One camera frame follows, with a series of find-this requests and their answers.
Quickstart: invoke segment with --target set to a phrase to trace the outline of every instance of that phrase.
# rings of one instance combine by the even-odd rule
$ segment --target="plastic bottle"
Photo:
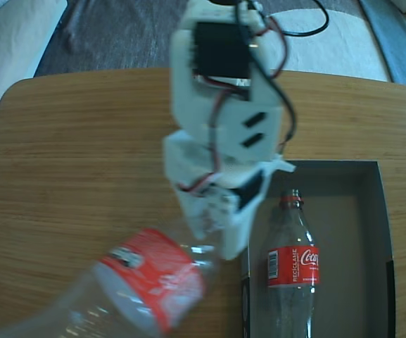
[[[45,311],[0,330],[0,338],[163,337],[217,275],[219,231],[201,221],[200,240],[183,220],[134,235]]]
[[[310,338],[314,296],[319,284],[319,250],[303,215],[297,189],[285,191],[279,216],[270,225],[262,257],[260,287],[266,309],[259,337]]]

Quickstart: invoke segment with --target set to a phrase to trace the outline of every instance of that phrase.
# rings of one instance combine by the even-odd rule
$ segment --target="barcode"
[[[268,279],[278,278],[278,251],[268,253]]]

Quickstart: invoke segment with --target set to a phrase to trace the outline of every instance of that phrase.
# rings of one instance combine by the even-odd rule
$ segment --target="white rug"
[[[284,69],[391,81],[386,62],[368,22],[346,13],[329,11],[330,24],[312,37],[289,37],[290,54]],[[283,30],[304,32],[319,27],[324,16],[317,9],[275,13]],[[267,34],[274,46],[270,57],[281,58],[281,45],[275,33]]]

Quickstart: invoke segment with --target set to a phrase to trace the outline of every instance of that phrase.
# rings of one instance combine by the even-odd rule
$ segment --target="wooden table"
[[[0,105],[0,327],[47,305],[138,229],[179,215],[162,138],[168,70],[38,77]],[[378,159],[391,217],[397,331],[406,337],[406,87],[285,73],[299,113],[287,158]],[[239,263],[175,337],[241,337]]]

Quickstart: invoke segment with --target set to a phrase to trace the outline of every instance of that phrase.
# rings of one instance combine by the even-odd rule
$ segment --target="gray box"
[[[242,253],[243,338],[255,326],[257,271],[272,209],[281,190],[301,191],[303,210],[320,250],[314,338],[394,337],[395,278],[391,234],[379,166],[373,161],[293,161],[293,174],[276,173]]]

